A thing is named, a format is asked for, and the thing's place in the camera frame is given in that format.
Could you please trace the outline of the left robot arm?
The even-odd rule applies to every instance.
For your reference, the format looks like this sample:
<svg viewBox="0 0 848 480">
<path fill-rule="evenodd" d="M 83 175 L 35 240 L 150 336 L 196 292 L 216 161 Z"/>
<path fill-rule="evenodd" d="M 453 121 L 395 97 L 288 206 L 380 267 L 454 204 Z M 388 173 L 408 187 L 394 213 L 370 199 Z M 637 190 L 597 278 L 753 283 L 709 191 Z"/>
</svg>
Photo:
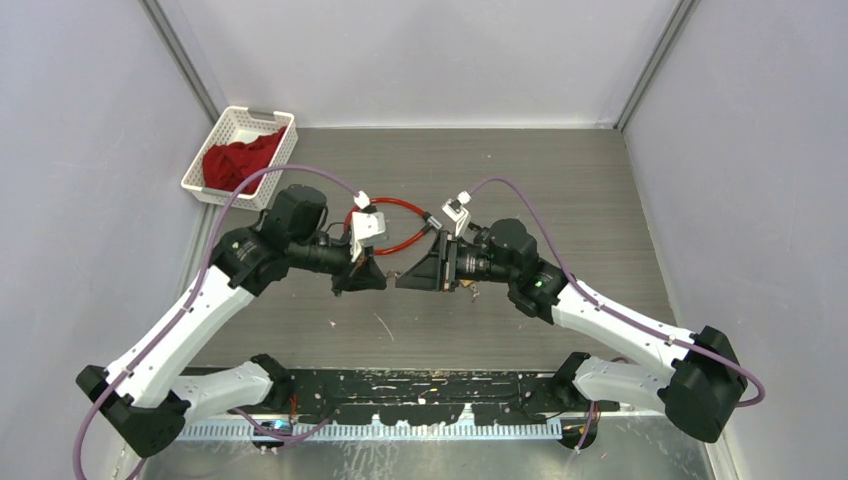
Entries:
<svg viewBox="0 0 848 480">
<path fill-rule="evenodd" d="M 255 223 L 220 237 L 191 287 L 138 343 L 108 366 L 78 374 L 77 385 L 139 457 L 237 407 L 289 409 L 295 379 L 268 354 L 211 374 L 184 371 L 223 325 L 292 269 L 329 275 L 335 295 L 385 289 L 374 259 L 375 245 L 388 237 L 384 215 L 363 193 L 355 202 L 346 232 L 333 238 L 323 229 L 326 196 L 304 185 L 285 188 Z"/>
</svg>

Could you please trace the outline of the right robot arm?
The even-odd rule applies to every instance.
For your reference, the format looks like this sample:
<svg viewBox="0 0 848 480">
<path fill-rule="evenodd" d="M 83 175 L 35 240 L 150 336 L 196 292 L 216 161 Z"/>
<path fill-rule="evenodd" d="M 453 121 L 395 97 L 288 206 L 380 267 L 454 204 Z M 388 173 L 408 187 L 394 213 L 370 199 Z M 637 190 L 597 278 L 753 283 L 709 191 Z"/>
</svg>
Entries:
<svg viewBox="0 0 848 480">
<path fill-rule="evenodd" d="M 451 292 L 464 281 L 504 283 L 524 315 L 592 337 L 627 357 L 625 364 L 574 352 L 557 370 L 558 403 L 577 411 L 618 402 L 659 412 L 680 431 L 716 442 L 748 381 L 729 338 L 664 324 L 571 279 L 543 259 L 517 219 L 479 229 L 473 241 L 440 232 L 427 254 L 401 274 L 402 289 Z"/>
</svg>

